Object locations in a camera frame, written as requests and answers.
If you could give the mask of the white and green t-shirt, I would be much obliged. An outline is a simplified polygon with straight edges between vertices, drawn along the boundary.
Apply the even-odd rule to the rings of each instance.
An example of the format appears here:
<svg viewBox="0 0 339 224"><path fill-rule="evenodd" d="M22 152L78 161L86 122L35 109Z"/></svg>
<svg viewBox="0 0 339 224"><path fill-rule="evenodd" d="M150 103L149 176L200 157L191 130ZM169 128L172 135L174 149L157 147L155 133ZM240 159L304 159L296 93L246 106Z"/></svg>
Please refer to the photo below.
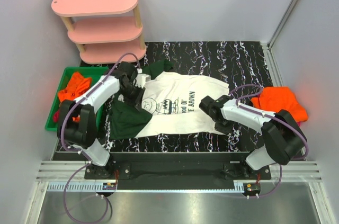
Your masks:
<svg viewBox="0 0 339 224"><path fill-rule="evenodd" d="M142 69L151 77L145 83L141 110L115 96L110 110L110 139L122 140L200 132L215 133L215 122L200 108L201 100L217 99L229 93L229 85L204 75L182 75L173 71L167 59Z"/></svg>

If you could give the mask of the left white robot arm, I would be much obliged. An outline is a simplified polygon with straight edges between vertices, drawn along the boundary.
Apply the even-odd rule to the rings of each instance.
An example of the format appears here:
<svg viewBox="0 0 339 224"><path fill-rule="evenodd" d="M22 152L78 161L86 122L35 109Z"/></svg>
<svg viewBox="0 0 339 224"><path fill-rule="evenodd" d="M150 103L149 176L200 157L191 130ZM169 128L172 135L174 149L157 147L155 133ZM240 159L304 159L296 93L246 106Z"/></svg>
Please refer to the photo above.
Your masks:
<svg viewBox="0 0 339 224"><path fill-rule="evenodd" d="M145 84L150 75L128 62L114 66L102 75L84 94L74 100L64 100L60 105L57 136L66 150L83 154L96 166L109 163L110 154L97 140L96 115L103 104L114 94L123 101L141 109Z"/></svg>

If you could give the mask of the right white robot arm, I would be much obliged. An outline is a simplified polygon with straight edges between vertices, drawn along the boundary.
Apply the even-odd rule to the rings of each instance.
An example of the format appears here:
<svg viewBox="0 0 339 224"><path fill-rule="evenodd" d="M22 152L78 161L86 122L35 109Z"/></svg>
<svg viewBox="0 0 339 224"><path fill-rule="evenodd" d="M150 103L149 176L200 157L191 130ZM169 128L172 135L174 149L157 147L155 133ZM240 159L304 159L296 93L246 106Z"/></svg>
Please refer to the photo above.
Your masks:
<svg viewBox="0 0 339 224"><path fill-rule="evenodd" d="M199 108L212 118L215 130L222 134L230 133L232 125L239 123L262 136L264 146L253 150L245 159L254 171L275 163L287 165L298 152L308 148L305 135L286 110L277 113L260 110L227 95L216 100L206 96Z"/></svg>

